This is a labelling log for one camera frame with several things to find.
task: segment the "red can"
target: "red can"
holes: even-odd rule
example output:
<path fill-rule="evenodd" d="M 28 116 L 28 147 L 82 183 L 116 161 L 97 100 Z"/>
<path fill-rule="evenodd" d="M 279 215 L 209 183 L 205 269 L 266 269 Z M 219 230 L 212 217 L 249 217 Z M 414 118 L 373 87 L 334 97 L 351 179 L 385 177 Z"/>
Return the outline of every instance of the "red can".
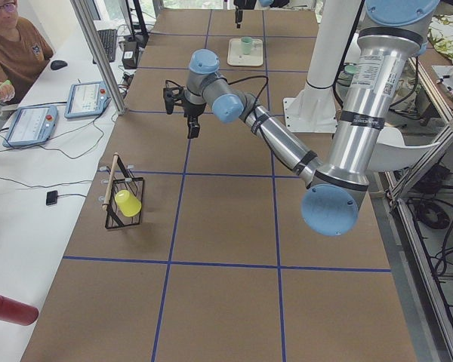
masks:
<path fill-rule="evenodd" d="M 28 326 L 38 317 L 36 307 L 0 295 L 0 321 Z"/>

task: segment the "brown shirt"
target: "brown shirt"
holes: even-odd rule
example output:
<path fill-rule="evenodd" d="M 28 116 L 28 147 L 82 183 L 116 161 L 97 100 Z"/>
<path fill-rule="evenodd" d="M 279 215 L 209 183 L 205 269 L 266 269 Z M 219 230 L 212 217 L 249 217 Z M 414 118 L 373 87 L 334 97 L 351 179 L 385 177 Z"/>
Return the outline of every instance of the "brown shirt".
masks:
<path fill-rule="evenodd" d="M 10 79 L 15 87 L 15 97 L 10 103 L 22 100 L 54 54 L 27 19 L 19 17 L 17 30 L 19 41 L 0 36 L 0 81 Z"/>

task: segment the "black mouse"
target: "black mouse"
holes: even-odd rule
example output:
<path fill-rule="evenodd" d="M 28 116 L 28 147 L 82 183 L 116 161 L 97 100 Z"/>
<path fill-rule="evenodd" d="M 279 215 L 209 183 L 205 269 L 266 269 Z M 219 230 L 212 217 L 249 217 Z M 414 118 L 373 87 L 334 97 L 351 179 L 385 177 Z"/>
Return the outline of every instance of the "black mouse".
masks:
<path fill-rule="evenodd" d="M 58 70 L 60 68 L 63 68 L 64 66 L 67 66 L 67 62 L 65 62 L 63 60 L 54 60 L 51 63 L 51 69 L 52 70 Z"/>

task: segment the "eyeglasses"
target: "eyeglasses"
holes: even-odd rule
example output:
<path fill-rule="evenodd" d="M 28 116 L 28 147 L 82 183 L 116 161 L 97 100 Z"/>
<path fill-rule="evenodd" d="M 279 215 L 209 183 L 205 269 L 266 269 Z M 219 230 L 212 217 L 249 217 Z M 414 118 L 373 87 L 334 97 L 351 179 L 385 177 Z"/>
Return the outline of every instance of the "eyeglasses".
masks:
<path fill-rule="evenodd" d="M 8 13 L 13 13 L 17 9 L 17 6 L 15 5 L 14 2 L 8 2 L 7 4 L 3 4 L 2 6 L 0 6 L 0 11 L 2 9 L 7 11 Z"/>

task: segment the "white desk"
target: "white desk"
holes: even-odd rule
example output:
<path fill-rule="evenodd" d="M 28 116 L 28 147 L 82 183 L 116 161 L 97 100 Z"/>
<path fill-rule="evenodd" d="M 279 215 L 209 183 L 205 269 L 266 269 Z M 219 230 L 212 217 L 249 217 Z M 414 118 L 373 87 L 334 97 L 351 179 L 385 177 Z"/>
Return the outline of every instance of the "white desk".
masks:
<path fill-rule="evenodd" d="M 68 66 L 52 71 L 48 66 L 23 99 L 21 106 L 67 100 L 70 85 L 101 80 L 97 66 L 82 32 L 78 28 L 54 55 L 53 59 L 68 62 Z M 116 79 L 122 77 L 121 52 L 111 63 Z M 93 118 L 67 121 L 65 106 L 58 106 L 59 119 L 53 136 L 90 123 Z M 0 152 L 0 176 L 28 185 L 53 185 L 91 180 L 97 162 L 106 147 L 114 127 L 116 110 L 110 103 L 95 124 L 104 132 L 97 146 L 88 154 L 71 160 L 57 151 L 40 148 Z M 89 125 L 44 144 L 76 156 L 94 145 L 100 131 Z M 0 179 L 0 294 L 42 308 L 54 279 L 63 251 L 69 241 L 84 198 L 68 196 L 52 206 L 45 205 L 47 191 L 56 189 L 59 195 L 88 193 L 90 184 L 58 186 L 50 189 L 28 189 Z M 28 327 L 0 321 L 0 362 L 18 362 L 27 346 L 35 324 Z"/>

